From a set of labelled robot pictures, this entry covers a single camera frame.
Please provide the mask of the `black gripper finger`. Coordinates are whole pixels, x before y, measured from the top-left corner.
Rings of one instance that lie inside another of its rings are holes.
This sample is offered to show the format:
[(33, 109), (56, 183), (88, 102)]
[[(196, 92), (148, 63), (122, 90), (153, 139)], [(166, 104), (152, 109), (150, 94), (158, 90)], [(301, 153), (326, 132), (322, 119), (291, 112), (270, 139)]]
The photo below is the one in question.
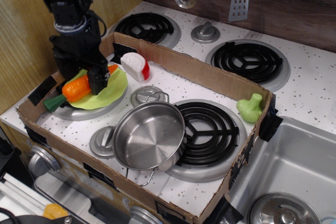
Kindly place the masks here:
[(87, 76), (92, 95), (98, 95), (108, 85), (109, 70), (107, 65), (92, 67), (87, 72)]
[(72, 55), (54, 55), (54, 58), (66, 80), (74, 78), (82, 69), (82, 64)]

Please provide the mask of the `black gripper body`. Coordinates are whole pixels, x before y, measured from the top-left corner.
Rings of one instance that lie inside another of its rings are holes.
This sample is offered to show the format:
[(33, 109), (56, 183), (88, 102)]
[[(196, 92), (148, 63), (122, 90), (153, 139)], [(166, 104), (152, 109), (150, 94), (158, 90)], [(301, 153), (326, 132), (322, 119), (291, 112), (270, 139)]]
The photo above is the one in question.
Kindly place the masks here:
[(49, 40), (53, 44), (54, 55), (72, 55), (82, 68), (107, 65), (99, 50), (101, 34), (97, 23), (86, 23), (74, 30), (61, 30), (58, 36), (51, 36)]

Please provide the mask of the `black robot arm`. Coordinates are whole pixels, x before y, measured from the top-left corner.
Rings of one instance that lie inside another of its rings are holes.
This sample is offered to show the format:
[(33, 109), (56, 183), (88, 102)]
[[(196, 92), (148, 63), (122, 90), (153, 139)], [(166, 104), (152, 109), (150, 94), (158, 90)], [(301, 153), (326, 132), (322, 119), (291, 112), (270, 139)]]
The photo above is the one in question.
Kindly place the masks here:
[(108, 85), (108, 62), (99, 50), (103, 20), (90, 9), (92, 0), (43, 0), (54, 16), (57, 36), (51, 36), (55, 62), (66, 80), (86, 69), (93, 95)]

